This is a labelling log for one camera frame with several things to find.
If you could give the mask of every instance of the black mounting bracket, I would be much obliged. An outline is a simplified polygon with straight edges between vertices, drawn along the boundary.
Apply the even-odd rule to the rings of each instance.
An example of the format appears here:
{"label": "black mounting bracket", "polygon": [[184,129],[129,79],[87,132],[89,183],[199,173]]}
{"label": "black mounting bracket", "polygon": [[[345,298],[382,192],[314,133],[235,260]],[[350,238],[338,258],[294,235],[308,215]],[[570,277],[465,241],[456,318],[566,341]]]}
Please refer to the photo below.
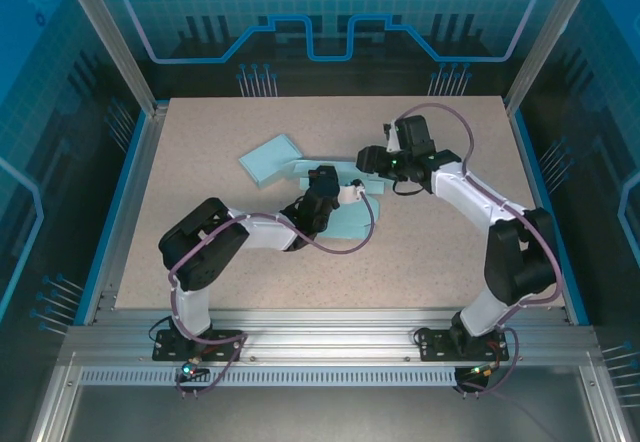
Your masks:
{"label": "black mounting bracket", "polygon": [[[207,340],[228,339],[242,334],[240,330],[214,330],[209,328],[200,335]],[[236,350],[235,344],[219,346],[199,344],[184,337],[171,323],[170,329],[156,333],[155,347],[151,359],[157,362],[185,362],[192,357],[200,357],[203,362],[228,362]]]}
{"label": "black mounting bracket", "polygon": [[505,336],[495,330],[475,338],[464,357],[458,353],[448,329],[418,329],[413,334],[413,341],[420,350],[422,362],[495,362],[496,354],[489,347],[489,342],[495,342],[500,348],[500,361],[509,360]]}

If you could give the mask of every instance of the table surface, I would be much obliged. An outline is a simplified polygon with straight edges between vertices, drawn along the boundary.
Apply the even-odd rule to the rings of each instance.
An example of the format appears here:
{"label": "table surface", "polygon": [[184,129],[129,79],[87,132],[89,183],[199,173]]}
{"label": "table surface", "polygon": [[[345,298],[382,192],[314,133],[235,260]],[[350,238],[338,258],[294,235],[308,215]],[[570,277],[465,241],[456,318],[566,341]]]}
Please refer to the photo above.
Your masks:
{"label": "table surface", "polygon": [[[276,212],[301,190],[297,180],[258,189],[238,158],[279,134],[304,157],[351,159],[385,145],[382,124],[422,102],[441,102],[468,118],[476,148],[470,170],[498,192],[533,206],[511,126],[499,97],[290,97],[172,99],[119,289],[118,308],[168,308],[162,235],[208,197],[228,207]],[[461,156],[468,140],[447,112],[422,113],[438,149]],[[212,308],[460,307],[484,286],[486,241],[445,201],[426,193],[375,196],[373,238],[348,256],[313,247],[294,253],[240,251],[213,283]],[[346,249],[355,240],[319,238]]]}

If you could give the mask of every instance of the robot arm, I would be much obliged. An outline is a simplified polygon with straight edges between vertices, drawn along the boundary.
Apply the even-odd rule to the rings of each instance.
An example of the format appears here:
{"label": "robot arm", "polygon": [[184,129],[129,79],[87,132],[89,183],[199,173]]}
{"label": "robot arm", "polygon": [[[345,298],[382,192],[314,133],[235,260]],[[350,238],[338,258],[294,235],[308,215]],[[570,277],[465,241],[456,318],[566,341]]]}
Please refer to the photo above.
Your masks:
{"label": "robot arm", "polygon": [[[363,193],[364,186],[359,180],[341,187],[335,167],[319,166],[309,171],[309,188],[305,194],[277,217],[315,239],[327,229],[333,210],[360,201]],[[244,214],[228,209],[220,199],[205,200],[160,240],[158,247],[165,267],[171,269],[216,227],[241,215]],[[223,230],[177,272],[176,312],[188,331],[182,336],[201,336],[210,328],[209,287],[239,250],[263,248],[293,252],[306,245],[289,227],[263,218],[250,217]]]}
{"label": "robot arm", "polygon": [[508,204],[522,214],[557,254],[553,221],[544,209],[526,210],[514,204],[474,176],[487,197],[469,182],[460,157],[449,150],[436,151],[422,116],[407,117],[385,125],[387,147],[370,146],[358,153],[357,167],[394,181],[420,184],[458,209],[487,240],[484,276],[486,287],[453,320],[451,338],[461,356],[480,337],[492,332],[503,317],[533,294],[555,282],[553,268],[542,248]]}

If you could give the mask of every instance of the light blue block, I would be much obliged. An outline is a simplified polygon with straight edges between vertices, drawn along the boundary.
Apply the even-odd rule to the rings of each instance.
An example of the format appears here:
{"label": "light blue block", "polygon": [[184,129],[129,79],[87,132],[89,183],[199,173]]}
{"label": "light blue block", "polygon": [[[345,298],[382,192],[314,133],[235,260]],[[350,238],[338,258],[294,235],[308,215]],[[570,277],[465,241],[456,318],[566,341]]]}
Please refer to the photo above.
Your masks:
{"label": "light blue block", "polygon": [[293,167],[288,164],[301,157],[298,148],[282,134],[240,157],[239,160],[256,185],[264,189],[282,178],[283,171]]}

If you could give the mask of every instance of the enclosure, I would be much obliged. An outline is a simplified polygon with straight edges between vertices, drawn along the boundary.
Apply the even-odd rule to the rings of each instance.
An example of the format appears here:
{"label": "enclosure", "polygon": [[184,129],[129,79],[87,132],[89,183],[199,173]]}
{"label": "enclosure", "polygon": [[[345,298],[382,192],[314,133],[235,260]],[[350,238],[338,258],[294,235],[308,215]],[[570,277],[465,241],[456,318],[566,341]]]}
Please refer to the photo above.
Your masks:
{"label": "enclosure", "polygon": [[[636,439],[640,0],[0,6],[3,440]],[[455,371],[475,364],[423,361],[413,339],[483,290],[486,235],[371,178],[375,223],[341,207],[317,239],[372,230],[357,253],[238,253],[207,300],[248,338],[219,387],[180,400],[182,362],[154,361],[149,330],[171,313],[163,234],[209,197],[277,213],[309,163],[353,165],[422,103],[468,120],[474,176],[553,216],[562,297],[509,322],[497,396],[464,399]],[[451,113],[418,113],[464,156]]]}

